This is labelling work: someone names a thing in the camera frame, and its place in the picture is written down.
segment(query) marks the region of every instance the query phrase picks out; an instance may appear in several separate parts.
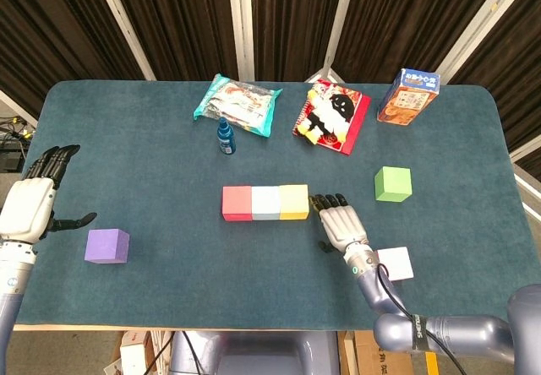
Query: white cube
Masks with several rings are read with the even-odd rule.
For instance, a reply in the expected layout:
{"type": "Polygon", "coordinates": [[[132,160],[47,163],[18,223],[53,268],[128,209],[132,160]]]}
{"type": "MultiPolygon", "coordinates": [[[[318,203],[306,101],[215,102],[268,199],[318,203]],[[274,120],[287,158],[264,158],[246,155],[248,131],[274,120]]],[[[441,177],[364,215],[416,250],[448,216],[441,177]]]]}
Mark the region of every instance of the white cube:
{"type": "Polygon", "coordinates": [[[378,257],[389,271],[389,280],[408,280],[413,278],[412,262],[406,247],[384,248],[378,250],[378,257]]]}
{"type": "Polygon", "coordinates": [[[280,219],[278,187],[252,187],[252,220],[280,219]]]}

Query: purple cube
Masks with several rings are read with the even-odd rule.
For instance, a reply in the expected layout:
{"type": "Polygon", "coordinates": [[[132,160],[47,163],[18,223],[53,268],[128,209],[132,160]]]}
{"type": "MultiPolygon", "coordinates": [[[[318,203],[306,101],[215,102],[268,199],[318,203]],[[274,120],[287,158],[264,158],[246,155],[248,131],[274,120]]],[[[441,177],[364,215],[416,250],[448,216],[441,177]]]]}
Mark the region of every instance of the purple cube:
{"type": "Polygon", "coordinates": [[[85,261],[120,264],[128,261],[129,234],[119,229],[90,230],[85,261]]]}

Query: table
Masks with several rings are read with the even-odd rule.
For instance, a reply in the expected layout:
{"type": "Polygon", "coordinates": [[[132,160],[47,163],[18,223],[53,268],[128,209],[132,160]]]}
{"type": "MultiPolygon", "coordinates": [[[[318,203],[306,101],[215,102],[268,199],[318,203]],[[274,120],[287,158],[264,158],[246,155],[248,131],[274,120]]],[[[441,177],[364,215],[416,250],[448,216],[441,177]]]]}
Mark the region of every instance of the table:
{"type": "Polygon", "coordinates": [[[346,194],[374,249],[407,246],[415,278],[397,284],[410,311],[494,314],[540,279],[500,120],[489,93],[442,86],[408,128],[375,121],[389,85],[350,84],[372,104],[350,157],[292,136],[308,84],[283,92],[268,139],[192,120],[207,82],[83,80],[49,92],[29,160],[80,144],[56,217],[95,211],[90,226],[39,243],[18,329],[371,329],[369,310],[314,213],[301,221],[226,222],[224,185],[308,183],[346,194]],[[406,166],[413,196],[374,200],[382,166],[406,166]],[[84,261],[89,229],[131,235],[128,263],[84,261]]]}

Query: black curtain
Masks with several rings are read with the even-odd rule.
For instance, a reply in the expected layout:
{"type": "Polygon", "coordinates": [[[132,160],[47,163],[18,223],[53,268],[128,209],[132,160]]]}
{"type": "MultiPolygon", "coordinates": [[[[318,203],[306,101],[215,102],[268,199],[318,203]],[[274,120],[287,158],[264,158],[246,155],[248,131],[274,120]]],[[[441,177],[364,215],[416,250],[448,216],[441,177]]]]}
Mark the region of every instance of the black curtain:
{"type": "Polygon", "coordinates": [[[158,79],[237,78],[229,0],[122,0],[158,79]]]}
{"type": "Polygon", "coordinates": [[[351,0],[332,68],[347,82],[435,71],[485,0],[351,0]]]}
{"type": "Polygon", "coordinates": [[[323,67],[338,0],[252,0],[255,79],[304,81],[323,67]]]}
{"type": "Polygon", "coordinates": [[[105,0],[0,0],[0,8],[0,86],[34,117],[58,81],[143,78],[105,0]]]}
{"type": "Polygon", "coordinates": [[[515,0],[451,81],[487,87],[509,151],[541,134],[540,8],[541,0],[515,0]]]}

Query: small plastic bottle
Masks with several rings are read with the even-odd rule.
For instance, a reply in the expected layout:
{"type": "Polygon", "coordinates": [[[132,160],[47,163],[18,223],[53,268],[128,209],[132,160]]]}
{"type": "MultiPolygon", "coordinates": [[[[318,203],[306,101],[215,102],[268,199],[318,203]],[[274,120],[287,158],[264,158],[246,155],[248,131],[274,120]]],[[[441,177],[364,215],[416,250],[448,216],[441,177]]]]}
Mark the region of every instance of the small plastic bottle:
{"type": "Polygon", "coordinates": [[[225,117],[220,117],[220,127],[218,128],[218,143],[223,154],[231,155],[235,152],[235,138],[233,129],[229,126],[225,117]]]}

